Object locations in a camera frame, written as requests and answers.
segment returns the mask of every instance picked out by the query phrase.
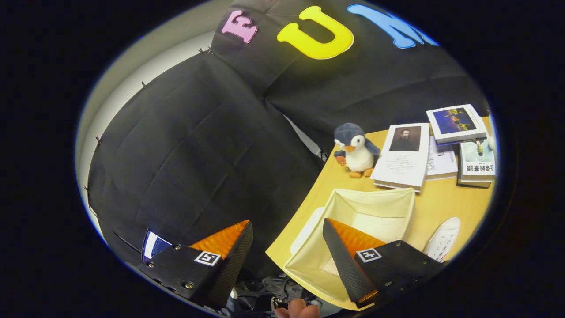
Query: white book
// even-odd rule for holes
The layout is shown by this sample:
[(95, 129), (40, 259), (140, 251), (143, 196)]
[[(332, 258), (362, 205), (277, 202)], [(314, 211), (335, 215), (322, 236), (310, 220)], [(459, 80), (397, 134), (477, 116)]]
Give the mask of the white book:
[(481, 188), (488, 188), (490, 187), (490, 183), (491, 181), (489, 180), (463, 180), (463, 179), (458, 179), (457, 180), (458, 184), (463, 184), (465, 186), (473, 186), (473, 187), (481, 187)]
[(426, 111), (438, 144), (486, 137), (486, 127), (471, 104)]
[(482, 141), (459, 144), (461, 161), (460, 179), (464, 181), (492, 181), (496, 174), (494, 152), (489, 147), (488, 136)]
[(429, 137), (428, 171), (426, 180), (456, 178), (457, 159), (452, 145), (439, 146), (433, 136)]
[(428, 123), (392, 125), (371, 179), (378, 186), (421, 192), (428, 153)]

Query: pink letter e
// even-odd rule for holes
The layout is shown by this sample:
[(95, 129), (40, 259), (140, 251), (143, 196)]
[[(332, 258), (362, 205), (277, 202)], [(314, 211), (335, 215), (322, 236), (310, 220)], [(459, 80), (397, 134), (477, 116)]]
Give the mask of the pink letter e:
[(254, 25), (250, 28), (245, 27), (245, 25), (251, 23), (251, 20), (244, 16), (240, 16), (242, 14), (243, 11), (241, 10), (232, 12), (232, 14), (229, 15), (228, 21), (226, 21), (224, 27), (221, 29), (221, 32), (228, 32), (237, 35), (242, 38), (245, 43), (249, 43), (257, 32), (257, 26)]

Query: yellow letter u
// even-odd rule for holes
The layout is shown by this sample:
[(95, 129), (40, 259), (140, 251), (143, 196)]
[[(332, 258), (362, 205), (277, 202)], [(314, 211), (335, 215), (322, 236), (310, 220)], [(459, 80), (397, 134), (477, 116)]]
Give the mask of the yellow letter u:
[(279, 42), (288, 42), (304, 55), (313, 59), (333, 58), (347, 51), (353, 44), (353, 33), (343, 24), (321, 11), (319, 6), (311, 6), (300, 13), (301, 20), (313, 20), (332, 31), (335, 38), (328, 43), (320, 43), (298, 29), (297, 23), (287, 24), (277, 35)]

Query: penguin feet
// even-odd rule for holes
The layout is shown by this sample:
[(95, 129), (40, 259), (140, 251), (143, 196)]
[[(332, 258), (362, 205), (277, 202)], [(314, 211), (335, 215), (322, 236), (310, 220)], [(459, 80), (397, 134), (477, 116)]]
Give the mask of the penguin feet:
[(373, 170), (374, 170), (374, 169), (375, 169), (375, 168), (370, 168), (370, 169), (367, 169), (367, 170), (363, 171), (363, 175), (364, 175), (365, 177), (370, 177), (371, 174), (373, 173)]
[(359, 171), (350, 171), (349, 176), (355, 179), (361, 178), (361, 172)]

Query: shoe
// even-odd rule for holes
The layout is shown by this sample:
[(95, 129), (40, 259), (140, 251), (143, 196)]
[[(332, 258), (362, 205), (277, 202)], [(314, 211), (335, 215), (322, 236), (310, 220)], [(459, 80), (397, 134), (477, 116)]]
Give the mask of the shoe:
[(424, 249), (424, 254), (442, 262), (459, 234), (461, 220), (452, 217), (440, 225)]

